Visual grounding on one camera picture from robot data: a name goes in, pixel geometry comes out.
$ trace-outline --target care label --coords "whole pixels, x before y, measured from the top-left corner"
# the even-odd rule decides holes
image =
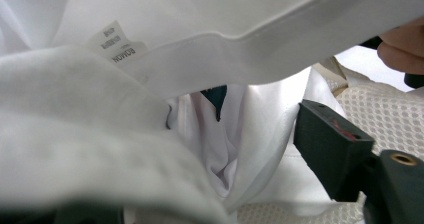
[[[85,46],[117,65],[134,61],[147,52],[144,43],[127,39],[118,21],[95,34]]]

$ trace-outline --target red marking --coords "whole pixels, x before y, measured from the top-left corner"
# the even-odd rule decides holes
[[[355,135],[353,135],[352,133],[350,133],[349,131],[346,131],[344,129],[342,129],[339,125],[339,123],[337,122],[336,119],[333,119],[333,126],[341,133],[343,134],[345,137],[349,138],[352,141],[356,141],[356,137]]]

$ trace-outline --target hand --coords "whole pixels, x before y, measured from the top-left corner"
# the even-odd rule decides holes
[[[378,56],[390,68],[424,75],[424,17],[380,35]]]

